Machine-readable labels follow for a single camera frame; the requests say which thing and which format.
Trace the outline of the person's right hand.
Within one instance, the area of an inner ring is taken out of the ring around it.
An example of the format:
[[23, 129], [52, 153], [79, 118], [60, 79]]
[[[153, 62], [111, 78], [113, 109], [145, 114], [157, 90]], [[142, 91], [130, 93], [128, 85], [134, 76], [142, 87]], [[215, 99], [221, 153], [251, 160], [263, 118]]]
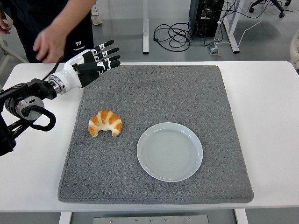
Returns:
[[3, 17], [0, 17], [0, 33], [1, 34], [10, 34], [10, 30], [11, 28], [9, 27], [9, 25], [7, 23], [4, 22]]

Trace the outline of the person's left hand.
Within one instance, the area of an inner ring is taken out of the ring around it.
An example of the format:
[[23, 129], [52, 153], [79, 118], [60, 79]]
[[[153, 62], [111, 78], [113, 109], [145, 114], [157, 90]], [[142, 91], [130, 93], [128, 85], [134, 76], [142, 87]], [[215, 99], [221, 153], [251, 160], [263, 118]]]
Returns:
[[36, 59], [43, 63], [56, 63], [64, 55], [67, 30], [62, 23], [53, 21], [41, 31], [33, 46]]

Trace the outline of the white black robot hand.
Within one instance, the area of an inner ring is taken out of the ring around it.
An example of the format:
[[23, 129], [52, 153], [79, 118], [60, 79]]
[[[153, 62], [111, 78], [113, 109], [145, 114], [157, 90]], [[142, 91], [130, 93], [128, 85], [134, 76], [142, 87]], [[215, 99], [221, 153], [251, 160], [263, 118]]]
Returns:
[[100, 75], [112, 68], [120, 66], [120, 56], [109, 57], [119, 51], [119, 48], [105, 50], [112, 45], [113, 40], [102, 43], [93, 49], [86, 49], [68, 60], [60, 71], [50, 74], [46, 81], [55, 91], [64, 94], [73, 88], [84, 88]]

